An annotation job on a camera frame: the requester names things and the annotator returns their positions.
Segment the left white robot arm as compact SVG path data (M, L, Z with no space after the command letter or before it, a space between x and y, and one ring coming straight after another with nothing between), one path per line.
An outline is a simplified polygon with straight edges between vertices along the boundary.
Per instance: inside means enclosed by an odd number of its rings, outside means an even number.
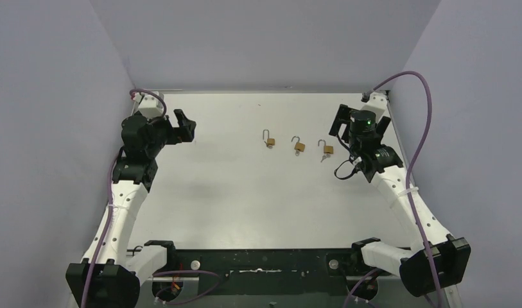
M127 259L137 215L151 191L163 147L192 142L196 122L181 109L169 117L148 119L136 112L121 123L122 147L111 165L105 211L81 261L70 263L65 279L78 307L135 307L141 286L155 271L169 274L178 267L172 242L147 244L144 252Z

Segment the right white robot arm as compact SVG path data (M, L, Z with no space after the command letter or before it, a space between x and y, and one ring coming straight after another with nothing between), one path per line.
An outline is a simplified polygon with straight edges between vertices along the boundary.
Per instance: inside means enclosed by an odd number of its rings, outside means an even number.
M347 150L351 174L362 174L378 190L408 239L407 249L375 237L357 241L349 264L359 274L372 268L393 274L420 297L461 283L471 247L435 218L395 149L382 143L390 122L373 111L340 105L329 131Z

